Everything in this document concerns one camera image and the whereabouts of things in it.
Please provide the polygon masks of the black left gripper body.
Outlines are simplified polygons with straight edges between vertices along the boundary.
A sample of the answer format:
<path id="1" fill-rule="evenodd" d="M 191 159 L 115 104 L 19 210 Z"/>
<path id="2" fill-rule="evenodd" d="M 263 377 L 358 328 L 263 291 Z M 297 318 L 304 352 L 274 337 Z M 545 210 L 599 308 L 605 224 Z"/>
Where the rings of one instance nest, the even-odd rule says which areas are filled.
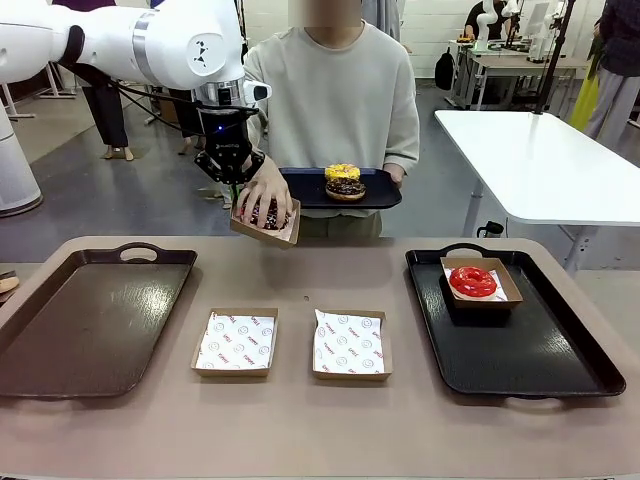
<path id="1" fill-rule="evenodd" d="M 199 111 L 205 135 L 204 150 L 221 170 L 234 170 L 251 153 L 247 119 L 252 115 L 244 108 Z"/>

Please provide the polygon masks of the person's right hand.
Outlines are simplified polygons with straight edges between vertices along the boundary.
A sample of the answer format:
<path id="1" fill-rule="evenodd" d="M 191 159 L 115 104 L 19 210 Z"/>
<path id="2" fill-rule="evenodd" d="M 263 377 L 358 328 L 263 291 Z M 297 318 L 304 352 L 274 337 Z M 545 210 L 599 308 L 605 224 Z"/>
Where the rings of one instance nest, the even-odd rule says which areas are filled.
<path id="1" fill-rule="evenodd" d="M 285 220 L 293 211 L 293 202 L 287 182 L 276 163 L 266 156 L 264 162 L 252 179 L 241 191 L 236 203 L 236 217 L 249 225 L 255 207 L 258 206 L 257 224 L 263 228 L 272 202 L 276 202 L 276 226 L 284 226 Z"/>

